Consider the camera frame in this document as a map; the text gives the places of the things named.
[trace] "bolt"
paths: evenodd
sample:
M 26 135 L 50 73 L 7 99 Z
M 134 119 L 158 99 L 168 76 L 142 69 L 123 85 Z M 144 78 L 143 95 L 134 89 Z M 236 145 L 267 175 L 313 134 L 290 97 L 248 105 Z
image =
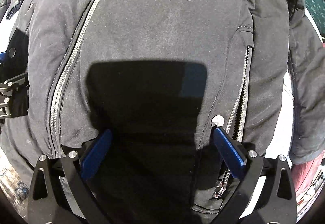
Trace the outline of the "bolt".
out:
M 225 123 L 225 119 L 221 115 L 214 116 L 211 120 L 212 127 L 221 127 Z
M 280 154 L 279 159 L 284 162 L 287 158 L 284 155 Z
M 72 150 L 68 155 L 69 155 L 70 158 L 74 158 L 74 157 L 77 156 L 77 154 L 78 153 L 75 150 Z
M 248 155 L 252 158 L 255 158 L 257 156 L 257 153 L 254 150 L 248 151 Z
M 45 154 L 42 154 L 41 156 L 40 156 L 40 158 L 38 158 L 41 162 L 42 161 L 45 161 L 45 159 L 46 159 L 46 155 Z

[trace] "metal zipper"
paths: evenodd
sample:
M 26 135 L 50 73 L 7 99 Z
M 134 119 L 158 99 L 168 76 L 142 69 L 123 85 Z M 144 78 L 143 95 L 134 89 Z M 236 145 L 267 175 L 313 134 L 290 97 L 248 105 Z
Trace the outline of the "metal zipper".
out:
M 93 2 L 92 6 L 90 7 L 90 10 L 87 14 L 85 22 L 82 26 L 82 29 L 78 35 L 77 42 L 73 48 L 73 51 L 69 57 L 67 64 L 65 65 L 65 67 L 60 75 L 60 78 L 56 84 L 55 91 L 53 94 L 53 99 L 52 99 L 52 103 L 51 103 L 51 112 L 50 112 L 50 131 L 51 131 L 51 138 L 52 138 L 53 146 L 54 146 L 54 150 L 55 150 L 55 154 L 54 154 L 55 158 L 60 158 L 62 156 L 61 143 L 60 143 L 60 132 L 57 128 L 57 123 L 59 120 L 60 99 L 61 99 L 61 96 L 63 93 L 64 83 L 68 77 L 68 74 L 69 74 L 71 68 L 74 65 L 74 62 L 77 58 L 77 54 L 79 52 L 80 45 L 83 40 L 84 34 L 86 32 L 86 29 L 87 29 L 88 24 L 91 20 L 91 17 L 92 17 L 99 2 L 100 2 L 100 0 L 95 0 Z
M 238 109 L 238 105 L 239 105 L 241 107 L 241 109 L 240 109 L 240 119 L 238 122 L 238 133 L 237 133 L 237 135 L 233 136 L 233 139 L 240 141 L 240 142 L 243 139 L 243 129 L 244 129 L 244 123 L 245 123 L 245 117 L 246 117 L 246 107 L 247 107 L 247 101 L 248 101 L 248 78 L 249 78 L 249 75 L 248 75 L 247 70 L 248 70 L 248 67 L 250 64 L 250 60 L 249 60 L 249 58 L 251 56 L 250 50 L 251 50 L 251 47 L 247 47 L 246 53 L 245 53 L 244 67 L 243 67 L 242 83 L 240 86 L 240 90 L 239 90 L 234 108 L 231 112 L 227 127 L 225 129 L 225 131 L 227 133 L 229 133 L 231 124 L 233 122 L 233 119 L 236 114 L 236 110 Z M 228 184 L 230 175 L 231 175 L 230 170 L 227 169 L 222 181 L 219 181 L 219 183 L 218 183 L 218 186 L 221 188 L 217 188 L 215 190 L 215 192 L 213 193 L 213 196 L 212 196 L 213 198 L 220 198 L 224 194 L 224 192 L 227 189 L 227 184 Z

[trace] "hole in black bracket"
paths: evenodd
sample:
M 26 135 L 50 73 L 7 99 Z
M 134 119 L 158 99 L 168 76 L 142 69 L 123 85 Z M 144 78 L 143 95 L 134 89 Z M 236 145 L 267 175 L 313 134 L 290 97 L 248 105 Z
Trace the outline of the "hole in black bracket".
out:
M 33 199 L 38 200 L 38 199 L 45 198 L 47 196 L 48 196 L 48 191 L 46 189 L 44 171 L 43 168 L 40 168 L 36 176 Z
M 285 168 L 281 170 L 280 184 L 277 191 L 277 196 L 287 200 L 292 199 L 292 193 L 289 182 L 289 175 Z

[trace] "zipper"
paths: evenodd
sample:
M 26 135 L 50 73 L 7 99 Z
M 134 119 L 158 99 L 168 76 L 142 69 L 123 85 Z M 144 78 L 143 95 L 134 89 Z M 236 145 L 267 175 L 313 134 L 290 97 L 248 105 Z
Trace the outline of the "zipper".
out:
M 232 122 L 235 119 L 233 139 L 239 142 L 241 142 L 243 139 L 243 130 L 244 130 L 244 123 L 246 118 L 246 111 L 247 111 L 248 81 L 249 81 L 249 67 L 251 64 L 251 53 L 252 53 L 252 48 L 250 46 L 247 46 L 245 59 L 244 59 L 242 83 L 239 89 L 239 93 L 234 108 L 230 114 L 227 127 L 225 129 L 225 131 L 229 133 Z M 217 187 L 214 190 L 212 195 L 213 198 L 220 198 L 225 193 L 230 175 L 231 172 L 227 168 L 222 181 L 218 180 L 217 182 Z
M 51 102 L 51 111 L 50 111 L 50 132 L 51 132 L 51 139 L 54 146 L 54 157 L 55 158 L 61 158 L 62 157 L 62 149 L 61 149 L 61 139 L 60 139 L 60 132 L 58 127 L 58 120 L 60 115 L 60 108 L 61 108 L 61 98 L 64 94 L 64 84 L 69 77 L 70 71 L 74 66 L 74 63 L 76 61 L 77 55 L 79 54 L 79 49 L 83 40 L 83 37 L 85 35 L 86 29 L 88 27 L 88 24 L 91 20 L 91 17 L 99 4 L 100 0 L 94 0 L 92 3 L 89 12 L 86 16 L 86 19 L 82 25 L 82 28 L 79 32 L 77 41 L 73 47 L 72 53 L 68 59 L 68 62 L 64 66 L 64 69 L 58 79 L 58 82 L 56 84 L 53 98 Z

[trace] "pink fabric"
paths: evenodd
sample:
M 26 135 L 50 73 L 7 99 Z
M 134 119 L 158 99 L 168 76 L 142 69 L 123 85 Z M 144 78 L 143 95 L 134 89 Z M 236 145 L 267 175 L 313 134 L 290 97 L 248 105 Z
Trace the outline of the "pink fabric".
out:
M 321 165 L 325 150 L 314 160 L 303 164 L 294 164 L 291 174 L 295 185 L 296 196 L 305 192 L 311 185 L 313 178 Z

